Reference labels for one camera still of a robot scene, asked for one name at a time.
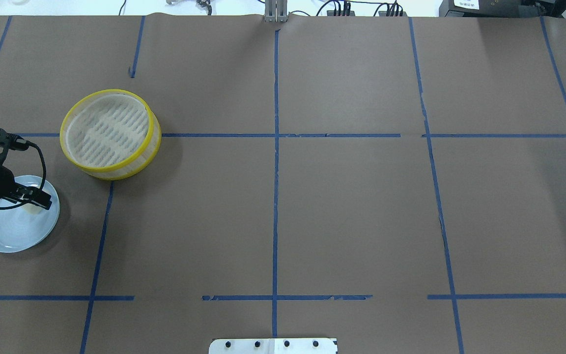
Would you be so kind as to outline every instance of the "label sticker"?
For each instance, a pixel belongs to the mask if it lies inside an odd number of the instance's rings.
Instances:
[[[479,0],[453,0],[453,4],[465,9],[479,10]]]

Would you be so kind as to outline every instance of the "white bracket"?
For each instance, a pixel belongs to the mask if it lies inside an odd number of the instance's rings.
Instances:
[[[265,22],[287,22],[287,0],[265,0]]]
[[[333,338],[214,340],[209,354],[337,354]]]

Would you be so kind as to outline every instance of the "round basket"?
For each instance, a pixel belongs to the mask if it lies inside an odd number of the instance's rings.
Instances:
[[[132,92],[107,89],[81,99],[60,128],[67,159],[99,179],[116,180],[143,170],[161,143],[157,117]]]

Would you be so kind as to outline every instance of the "light blue plate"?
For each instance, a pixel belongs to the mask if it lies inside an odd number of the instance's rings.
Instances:
[[[41,177],[36,176],[18,176],[14,181],[24,186],[41,185]],[[31,204],[0,210],[0,252],[13,253],[29,249],[45,239],[54,229],[60,215],[58,193],[47,181],[43,191],[52,196],[52,206],[49,210]],[[13,205],[14,203],[0,199],[0,207]]]

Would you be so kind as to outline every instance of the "cable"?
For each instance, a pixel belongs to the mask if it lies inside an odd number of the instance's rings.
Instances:
[[[337,6],[338,12],[342,11],[341,4],[340,4],[340,2],[339,2],[338,0],[328,0],[328,2],[325,2],[325,3],[323,4],[323,6],[321,6],[320,9],[318,9],[318,12],[316,13],[316,16],[319,16],[319,15],[320,15],[320,12],[322,11],[322,9],[324,9],[324,7],[325,7],[329,2],[333,2],[333,11],[334,11],[334,13],[335,13],[335,8],[336,8],[336,7],[335,7],[335,4],[338,5],[338,6]]]
[[[121,16],[121,10],[123,10],[124,6],[126,6],[126,1],[128,1],[128,0],[124,0],[124,3],[121,4],[121,7],[119,8],[119,13],[117,13],[117,16]]]
[[[379,9],[380,9],[382,6],[384,6],[384,5],[386,5],[386,7],[387,7],[387,10],[386,10],[386,11],[389,11],[389,10],[390,10],[390,4],[388,4],[387,2],[384,2],[384,3],[380,4],[380,5],[377,7],[377,9],[375,10],[375,13],[373,13],[372,16],[373,16],[373,17],[377,16],[377,13],[379,12]]]
[[[307,16],[311,17],[310,14],[306,13],[305,11],[301,11],[301,10],[295,10],[295,11],[292,11],[292,12],[290,12],[290,13],[304,13],[304,14],[306,14]]]
[[[47,168],[45,167],[45,157],[43,156],[43,152],[41,151],[41,148],[38,147],[38,145],[30,142],[30,141],[26,141],[27,145],[31,146],[32,148],[35,148],[36,151],[38,151],[38,157],[41,158],[41,168],[43,168],[43,178],[41,179],[41,186],[38,188],[39,191],[43,191],[43,186],[45,186],[45,177],[47,177]],[[30,199],[24,200],[21,203],[18,204],[14,204],[13,206],[0,206],[0,210],[10,210],[10,209],[16,209],[18,207],[22,207],[27,203],[32,202],[35,198],[36,195],[38,194],[34,194]]]

